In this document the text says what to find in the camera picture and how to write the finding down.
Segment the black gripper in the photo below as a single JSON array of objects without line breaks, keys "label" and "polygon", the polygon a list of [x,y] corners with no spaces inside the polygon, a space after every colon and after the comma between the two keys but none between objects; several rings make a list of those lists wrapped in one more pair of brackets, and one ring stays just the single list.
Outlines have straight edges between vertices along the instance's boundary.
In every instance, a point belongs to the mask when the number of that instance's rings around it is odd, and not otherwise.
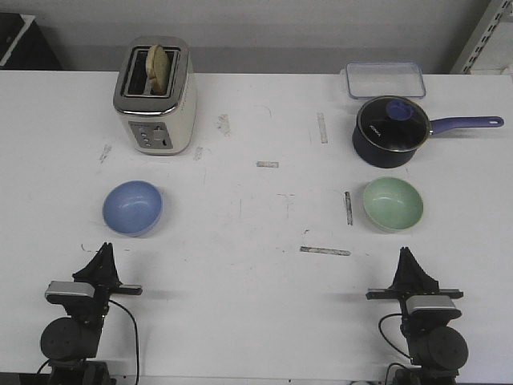
[{"label": "black gripper", "polygon": [[424,271],[408,247],[402,247],[390,289],[368,289],[366,299],[397,300],[401,309],[401,330],[405,337],[417,337],[427,334],[440,326],[447,326],[450,321],[454,320],[410,316],[406,311],[406,300],[414,295],[446,295],[454,302],[455,299],[460,299],[463,296],[462,291],[442,289],[438,293],[420,294],[413,291],[399,291],[405,290],[408,286],[412,290],[439,290],[438,281]]},{"label": "black gripper", "polygon": [[[107,271],[103,259],[107,255]],[[71,294],[66,299],[66,312],[84,325],[102,325],[109,311],[109,299],[113,294],[141,295],[141,285],[124,285],[119,280],[115,266],[112,243],[104,242],[95,256],[80,271],[72,274]]]}]

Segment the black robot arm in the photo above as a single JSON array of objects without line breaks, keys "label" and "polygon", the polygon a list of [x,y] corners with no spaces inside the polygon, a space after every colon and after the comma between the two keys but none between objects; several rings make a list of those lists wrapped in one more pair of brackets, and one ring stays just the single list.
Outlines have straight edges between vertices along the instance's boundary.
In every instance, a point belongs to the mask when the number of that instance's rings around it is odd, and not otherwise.
[{"label": "black robot arm", "polygon": [[389,345],[406,357],[410,366],[391,363],[385,384],[455,384],[458,370],[468,360],[464,337],[449,322],[462,316],[455,299],[463,297],[459,289],[442,289],[418,264],[407,247],[399,253],[392,284],[385,289],[369,289],[368,300],[396,300],[401,311],[400,331],[408,351]]},{"label": "black robot arm", "polygon": [[44,293],[51,304],[61,305],[65,317],[50,322],[40,338],[40,350],[51,368],[49,384],[115,384],[108,365],[95,361],[104,321],[110,306],[123,310],[135,333],[135,383],[139,382],[139,331],[131,311],[111,299],[113,294],[138,296],[143,289],[119,280],[113,245],[103,243],[95,256],[69,282],[52,281]]}]

